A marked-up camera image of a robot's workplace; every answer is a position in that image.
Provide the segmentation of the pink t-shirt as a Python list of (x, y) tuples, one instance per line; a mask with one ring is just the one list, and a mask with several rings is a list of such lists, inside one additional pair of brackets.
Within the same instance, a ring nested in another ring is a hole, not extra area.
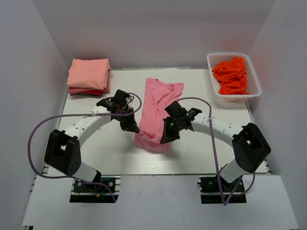
[(140, 132), (134, 137), (137, 147), (159, 153), (168, 152), (169, 145), (160, 143), (164, 119), (168, 116), (165, 108), (180, 98), (183, 89), (183, 83), (163, 83), (158, 79), (146, 79)]
[(106, 73), (90, 73), (87, 76), (70, 74), (67, 81), (69, 94), (79, 94), (85, 90), (100, 90), (110, 92), (110, 69)]

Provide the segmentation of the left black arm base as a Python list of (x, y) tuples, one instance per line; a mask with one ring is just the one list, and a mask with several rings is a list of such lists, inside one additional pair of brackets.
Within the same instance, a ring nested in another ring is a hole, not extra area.
[(74, 180), (71, 188), (70, 203), (93, 203), (105, 204), (115, 203), (120, 192), (119, 175), (101, 176), (102, 185), (83, 184), (79, 180)]

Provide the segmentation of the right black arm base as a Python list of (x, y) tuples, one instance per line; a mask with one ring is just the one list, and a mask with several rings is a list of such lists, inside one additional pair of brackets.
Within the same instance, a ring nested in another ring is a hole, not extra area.
[[(221, 179), (222, 191), (224, 194), (224, 200), (228, 199), (228, 196), (235, 188), (236, 184), (239, 182), (236, 190), (229, 200), (229, 204), (243, 204), (247, 202), (246, 195), (241, 195), (245, 191), (244, 184), (241, 179), (236, 179), (232, 183), (227, 184)], [(216, 176), (206, 176), (200, 177), (197, 182), (200, 193), (201, 193), (201, 203), (202, 204), (222, 204), (222, 199), (220, 196), (220, 191), (218, 187), (218, 181)]]

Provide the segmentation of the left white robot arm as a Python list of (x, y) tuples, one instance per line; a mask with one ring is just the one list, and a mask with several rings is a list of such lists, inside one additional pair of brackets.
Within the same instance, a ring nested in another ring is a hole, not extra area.
[(123, 131), (139, 133), (135, 121), (135, 109), (131, 101), (138, 96), (117, 90), (112, 97), (101, 99), (81, 120), (64, 130), (53, 130), (48, 139), (44, 161), (65, 177), (84, 181), (90, 191), (101, 187), (101, 173), (82, 162), (81, 147), (98, 129), (113, 120), (120, 123)]

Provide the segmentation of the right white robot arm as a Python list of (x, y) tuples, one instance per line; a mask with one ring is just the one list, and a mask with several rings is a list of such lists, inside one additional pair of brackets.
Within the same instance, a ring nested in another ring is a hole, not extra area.
[(233, 148), (234, 159), (222, 170), (216, 179), (217, 187), (228, 191), (234, 181), (246, 173), (254, 173), (271, 153), (271, 148), (258, 126), (248, 123), (236, 126), (210, 116), (200, 109), (186, 110), (177, 101), (171, 103), (165, 111), (164, 130), (160, 143), (166, 144), (180, 139), (180, 131), (191, 130), (210, 135)]

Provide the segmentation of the folded red t-shirt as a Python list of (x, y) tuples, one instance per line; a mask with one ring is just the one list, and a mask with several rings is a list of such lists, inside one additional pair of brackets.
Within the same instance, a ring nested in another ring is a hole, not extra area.
[(85, 90), (85, 91), (82, 91), (82, 93), (101, 96), (103, 94), (103, 91), (100, 91), (100, 90)]

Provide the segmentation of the folded dark t-shirt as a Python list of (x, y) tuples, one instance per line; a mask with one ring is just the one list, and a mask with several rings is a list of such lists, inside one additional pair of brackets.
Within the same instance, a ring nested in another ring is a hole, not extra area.
[(91, 98), (101, 98), (102, 95), (90, 94), (90, 93), (80, 93), (79, 96), (91, 97)]

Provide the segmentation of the folded pink t-shirt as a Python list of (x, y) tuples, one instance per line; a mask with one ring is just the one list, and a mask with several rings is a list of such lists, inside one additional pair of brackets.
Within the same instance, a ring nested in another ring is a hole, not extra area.
[(79, 94), (85, 90), (100, 90), (110, 92), (110, 69), (106, 73), (90, 73), (87, 76), (70, 74), (67, 81), (69, 94)]

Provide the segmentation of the folded salmon t-shirt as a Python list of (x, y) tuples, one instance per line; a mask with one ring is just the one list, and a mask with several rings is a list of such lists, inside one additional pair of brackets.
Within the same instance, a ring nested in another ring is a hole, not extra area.
[(109, 89), (109, 59), (73, 59), (69, 69), (67, 86), (72, 88)]

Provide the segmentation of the orange crumpled t-shirt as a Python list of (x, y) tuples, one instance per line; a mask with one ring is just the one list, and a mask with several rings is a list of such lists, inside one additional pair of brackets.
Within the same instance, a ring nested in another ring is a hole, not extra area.
[(213, 76), (220, 84), (221, 95), (247, 95), (247, 71), (245, 60), (234, 57), (231, 61), (223, 61), (212, 70)]

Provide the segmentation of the white plastic basket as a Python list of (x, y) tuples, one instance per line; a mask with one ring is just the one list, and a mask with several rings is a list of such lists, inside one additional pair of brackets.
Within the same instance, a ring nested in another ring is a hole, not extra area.
[(209, 53), (207, 64), (219, 104), (246, 102), (262, 94), (249, 57), (243, 53)]

